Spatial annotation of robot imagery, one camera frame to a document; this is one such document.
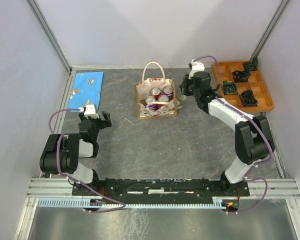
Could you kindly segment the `purple soda can back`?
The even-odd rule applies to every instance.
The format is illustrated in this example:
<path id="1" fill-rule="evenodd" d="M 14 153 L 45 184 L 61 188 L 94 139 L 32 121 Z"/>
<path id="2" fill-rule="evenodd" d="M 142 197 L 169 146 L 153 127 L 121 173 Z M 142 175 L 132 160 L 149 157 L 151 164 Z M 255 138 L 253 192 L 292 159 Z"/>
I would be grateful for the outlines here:
<path id="1" fill-rule="evenodd" d="M 166 85 L 162 89 L 162 94 L 168 96 L 169 98 L 173 97 L 174 88 L 171 85 Z"/>

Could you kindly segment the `purple soda can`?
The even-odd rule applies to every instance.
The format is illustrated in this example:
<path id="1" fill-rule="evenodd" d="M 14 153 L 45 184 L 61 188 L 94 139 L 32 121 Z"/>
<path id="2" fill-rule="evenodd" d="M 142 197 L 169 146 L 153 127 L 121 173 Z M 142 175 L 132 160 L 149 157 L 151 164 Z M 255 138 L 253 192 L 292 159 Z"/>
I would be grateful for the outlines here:
<path id="1" fill-rule="evenodd" d="M 152 95 L 148 96 L 145 99 L 145 107 L 150 110 L 156 111 L 158 109 L 157 100 Z"/>
<path id="2" fill-rule="evenodd" d="M 174 88 L 171 85 L 166 85 L 162 89 L 162 94 L 168 96 L 169 98 L 173 97 Z"/>

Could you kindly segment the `clear glass beverage bottle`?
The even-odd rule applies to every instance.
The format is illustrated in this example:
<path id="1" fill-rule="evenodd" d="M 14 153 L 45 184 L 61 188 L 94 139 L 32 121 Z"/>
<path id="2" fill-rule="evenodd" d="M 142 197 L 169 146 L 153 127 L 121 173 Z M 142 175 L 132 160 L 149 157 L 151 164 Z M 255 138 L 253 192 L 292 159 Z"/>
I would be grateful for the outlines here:
<path id="1" fill-rule="evenodd" d="M 184 94 L 177 97 L 177 110 L 181 110 L 185 106 L 187 98 Z"/>

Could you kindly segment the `black rolled sock lower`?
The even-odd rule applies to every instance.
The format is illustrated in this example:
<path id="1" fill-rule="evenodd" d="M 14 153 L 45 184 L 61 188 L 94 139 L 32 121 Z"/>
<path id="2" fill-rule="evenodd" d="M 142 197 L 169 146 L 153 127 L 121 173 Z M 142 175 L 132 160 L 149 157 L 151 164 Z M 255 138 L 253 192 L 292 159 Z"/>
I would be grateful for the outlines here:
<path id="1" fill-rule="evenodd" d="M 258 100 L 250 89 L 243 91 L 239 97 L 243 107 L 256 107 L 258 105 Z"/>

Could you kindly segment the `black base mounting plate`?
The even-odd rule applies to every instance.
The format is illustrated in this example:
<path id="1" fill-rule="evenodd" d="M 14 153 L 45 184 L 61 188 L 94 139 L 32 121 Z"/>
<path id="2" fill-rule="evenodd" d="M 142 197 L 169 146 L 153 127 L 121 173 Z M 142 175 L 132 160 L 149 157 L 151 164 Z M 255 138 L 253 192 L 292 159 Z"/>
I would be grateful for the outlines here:
<path id="1" fill-rule="evenodd" d="M 125 204 L 211 204 L 213 197 L 248 197 L 244 181 L 199 179 L 114 179 L 98 181 L 100 194 Z"/>

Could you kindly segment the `purple soda can front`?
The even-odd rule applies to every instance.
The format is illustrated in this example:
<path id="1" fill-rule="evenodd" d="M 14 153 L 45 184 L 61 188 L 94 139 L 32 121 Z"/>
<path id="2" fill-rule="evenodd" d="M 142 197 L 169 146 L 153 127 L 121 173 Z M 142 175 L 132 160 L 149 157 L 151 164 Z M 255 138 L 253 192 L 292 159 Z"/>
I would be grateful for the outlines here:
<path id="1" fill-rule="evenodd" d="M 156 111 L 158 109 L 157 100 L 152 95 L 148 96 L 145 99 L 145 107 L 150 110 Z"/>

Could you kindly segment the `red soda can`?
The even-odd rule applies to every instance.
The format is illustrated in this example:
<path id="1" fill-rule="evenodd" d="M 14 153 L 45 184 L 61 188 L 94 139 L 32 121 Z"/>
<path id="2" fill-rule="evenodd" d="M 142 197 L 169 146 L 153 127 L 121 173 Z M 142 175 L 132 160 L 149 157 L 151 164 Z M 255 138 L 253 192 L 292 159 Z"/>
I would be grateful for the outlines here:
<path id="1" fill-rule="evenodd" d="M 169 103 L 170 99 L 167 95 L 162 94 L 158 97 L 157 101 L 161 103 Z"/>
<path id="2" fill-rule="evenodd" d="M 162 95 L 162 92 L 161 92 L 161 89 L 158 88 L 158 87 L 153 87 L 151 90 L 150 90 L 150 94 L 157 100 L 161 95 Z"/>

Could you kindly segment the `dark rolled sock corner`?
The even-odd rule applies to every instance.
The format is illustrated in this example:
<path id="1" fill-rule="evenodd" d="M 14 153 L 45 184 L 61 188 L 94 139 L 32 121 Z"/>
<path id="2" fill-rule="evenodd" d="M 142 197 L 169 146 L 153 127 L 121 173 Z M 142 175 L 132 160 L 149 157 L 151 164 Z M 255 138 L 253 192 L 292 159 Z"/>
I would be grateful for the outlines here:
<path id="1" fill-rule="evenodd" d="M 249 72 L 251 72 L 251 71 L 257 71 L 258 63 L 259 63 L 258 57 L 255 56 L 255 57 L 253 57 L 251 59 L 251 61 L 244 62 L 242 64 L 242 66 L 243 66 L 243 68 L 244 68 L 245 71 L 249 71 Z"/>

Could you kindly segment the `blue patterned cloth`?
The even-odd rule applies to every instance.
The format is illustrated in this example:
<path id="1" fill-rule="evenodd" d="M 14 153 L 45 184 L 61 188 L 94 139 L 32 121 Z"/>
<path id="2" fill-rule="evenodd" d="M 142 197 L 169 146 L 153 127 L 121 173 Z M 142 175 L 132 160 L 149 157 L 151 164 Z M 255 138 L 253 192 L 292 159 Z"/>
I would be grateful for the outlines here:
<path id="1" fill-rule="evenodd" d="M 79 109 L 86 105 L 99 108 L 104 73 L 100 71 L 78 72 L 74 75 L 74 83 L 67 105 L 68 109 Z"/>

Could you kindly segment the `red soda can front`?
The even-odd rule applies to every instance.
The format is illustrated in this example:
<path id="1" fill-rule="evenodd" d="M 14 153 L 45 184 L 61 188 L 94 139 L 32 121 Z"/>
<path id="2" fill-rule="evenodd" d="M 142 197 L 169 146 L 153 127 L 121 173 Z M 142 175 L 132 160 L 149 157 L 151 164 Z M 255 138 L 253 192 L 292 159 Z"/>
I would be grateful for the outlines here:
<path id="1" fill-rule="evenodd" d="M 157 101 L 161 103 L 169 103 L 170 99 L 167 95 L 162 94 L 158 97 Z"/>

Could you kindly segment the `black rolled sock upper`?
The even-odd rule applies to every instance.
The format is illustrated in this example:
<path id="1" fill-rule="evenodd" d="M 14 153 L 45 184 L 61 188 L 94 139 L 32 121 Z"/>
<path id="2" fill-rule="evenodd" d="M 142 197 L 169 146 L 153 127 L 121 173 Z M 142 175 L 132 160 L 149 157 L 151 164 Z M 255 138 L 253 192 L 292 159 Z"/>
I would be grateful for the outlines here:
<path id="1" fill-rule="evenodd" d="M 250 76 L 251 72 L 249 70 L 235 70 L 232 72 L 232 77 L 235 83 L 247 83 Z"/>

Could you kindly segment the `blue green rolled sock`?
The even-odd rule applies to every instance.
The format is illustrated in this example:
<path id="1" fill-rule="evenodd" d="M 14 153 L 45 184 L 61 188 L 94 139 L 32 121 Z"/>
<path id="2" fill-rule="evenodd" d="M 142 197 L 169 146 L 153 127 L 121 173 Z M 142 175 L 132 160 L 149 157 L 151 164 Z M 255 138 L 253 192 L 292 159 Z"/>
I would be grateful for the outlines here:
<path id="1" fill-rule="evenodd" d="M 225 80 L 221 85 L 222 92 L 225 96 L 237 95 L 238 88 L 234 81 Z"/>

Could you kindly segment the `black rolled sock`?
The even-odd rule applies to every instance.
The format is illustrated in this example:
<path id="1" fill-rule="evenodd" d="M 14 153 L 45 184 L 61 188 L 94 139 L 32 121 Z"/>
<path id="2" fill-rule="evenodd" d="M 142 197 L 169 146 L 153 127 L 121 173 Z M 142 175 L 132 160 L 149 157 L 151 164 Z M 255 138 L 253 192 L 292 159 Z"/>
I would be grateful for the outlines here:
<path id="1" fill-rule="evenodd" d="M 243 91 L 239 97 L 243 107 L 256 107 L 258 105 L 258 100 L 250 89 Z"/>
<path id="2" fill-rule="evenodd" d="M 249 70 L 235 70 L 232 72 L 232 77 L 235 83 L 247 83 L 250 76 L 251 72 Z"/>

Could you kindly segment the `red soda can back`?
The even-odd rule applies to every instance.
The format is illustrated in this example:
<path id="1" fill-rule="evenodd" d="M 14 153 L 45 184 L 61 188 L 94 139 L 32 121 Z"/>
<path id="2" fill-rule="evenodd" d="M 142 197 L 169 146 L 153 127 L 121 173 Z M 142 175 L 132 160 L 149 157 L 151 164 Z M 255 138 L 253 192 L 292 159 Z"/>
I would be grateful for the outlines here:
<path id="1" fill-rule="evenodd" d="M 161 89 L 158 88 L 158 87 L 153 87 L 151 90 L 150 90 L 150 94 L 157 100 L 161 95 L 162 95 L 162 92 L 161 92 Z"/>

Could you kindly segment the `aluminium front frame rail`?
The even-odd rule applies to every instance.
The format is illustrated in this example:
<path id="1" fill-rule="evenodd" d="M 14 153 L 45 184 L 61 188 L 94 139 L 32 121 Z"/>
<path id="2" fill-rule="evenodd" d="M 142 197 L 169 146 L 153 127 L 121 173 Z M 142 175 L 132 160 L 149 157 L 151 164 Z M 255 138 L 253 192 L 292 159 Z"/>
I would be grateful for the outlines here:
<path id="1" fill-rule="evenodd" d="M 300 199 L 297 183 L 293 178 L 267 179 L 266 199 Z M 249 196 L 240 195 L 242 200 L 260 199 L 264 193 L 262 180 L 248 183 Z M 65 178 L 33 178 L 26 196 L 28 198 L 71 198 L 72 185 Z"/>

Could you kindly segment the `patterned canvas tote bag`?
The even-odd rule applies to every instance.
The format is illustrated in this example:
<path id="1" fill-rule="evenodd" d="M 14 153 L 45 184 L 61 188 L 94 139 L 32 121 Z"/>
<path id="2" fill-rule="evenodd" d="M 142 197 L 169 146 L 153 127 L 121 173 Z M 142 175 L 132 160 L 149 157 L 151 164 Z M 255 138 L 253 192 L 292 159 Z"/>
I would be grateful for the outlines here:
<path id="1" fill-rule="evenodd" d="M 156 65 L 161 77 L 146 78 L 146 70 Z M 177 114 L 178 100 L 175 81 L 167 78 L 163 67 L 151 61 L 145 65 L 141 81 L 134 85 L 136 117 L 139 120 L 173 117 Z"/>

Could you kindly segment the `orange wooden divider tray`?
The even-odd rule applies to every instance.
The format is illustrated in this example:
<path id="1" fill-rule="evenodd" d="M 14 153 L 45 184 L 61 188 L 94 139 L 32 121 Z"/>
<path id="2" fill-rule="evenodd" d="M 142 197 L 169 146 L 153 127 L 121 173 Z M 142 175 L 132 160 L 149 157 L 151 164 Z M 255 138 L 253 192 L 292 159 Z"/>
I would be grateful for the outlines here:
<path id="1" fill-rule="evenodd" d="M 221 86 L 224 81 L 233 81 L 234 79 L 232 73 L 234 71 L 243 71 L 244 63 L 244 61 L 220 62 L 220 76 L 218 76 L 217 64 L 214 63 L 212 65 L 212 71 L 215 83 Z M 241 111 L 246 113 L 270 112 L 275 107 L 265 81 L 258 68 L 256 68 L 255 71 L 250 72 L 250 77 L 248 78 L 247 82 L 238 82 L 235 85 L 237 87 L 236 94 L 225 95 L 222 87 L 218 89 L 218 93 L 225 98 L 227 102 Z M 256 106 L 243 106 L 241 94 L 247 90 L 252 91 L 253 96 L 257 100 Z"/>

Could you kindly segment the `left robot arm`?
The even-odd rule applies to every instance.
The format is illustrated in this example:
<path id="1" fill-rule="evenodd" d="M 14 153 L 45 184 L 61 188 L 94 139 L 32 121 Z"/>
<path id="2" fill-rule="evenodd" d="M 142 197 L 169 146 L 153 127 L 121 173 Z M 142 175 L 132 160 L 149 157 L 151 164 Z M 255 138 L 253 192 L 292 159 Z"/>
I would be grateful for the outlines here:
<path id="1" fill-rule="evenodd" d="M 50 134 L 39 160 L 40 170 L 45 174 L 65 175 L 83 184 L 89 195 L 96 195 L 101 189 L 99 177 L 94 169 L 79 163 L 79 159 L 96 158 L 99 152 L 97 142 L 100 130 L 112 126 L 111 115 L 103 111 L 104 119 L 80 113 L 78 133 L 66 137 Z"/>

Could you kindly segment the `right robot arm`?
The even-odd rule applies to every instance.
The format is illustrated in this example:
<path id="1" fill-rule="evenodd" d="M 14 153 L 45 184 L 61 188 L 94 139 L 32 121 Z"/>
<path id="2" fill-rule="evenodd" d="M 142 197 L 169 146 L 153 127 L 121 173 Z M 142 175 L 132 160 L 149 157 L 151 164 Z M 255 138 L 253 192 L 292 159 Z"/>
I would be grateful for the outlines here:
<path id="1" fill-rule="evenodd" d="M 194 97 L 199 109 L 234 131 L 236 157 L 219 181 L 221 193 L 230 196 L 248 179 L 252 168 L 274 157 L 275 146 L 268 119 L 263 115 L 249 115 L 227 102 L 212 88 L 211 76 L 206 71 L 186 74 L 179 88 L 183 95 Z"/>

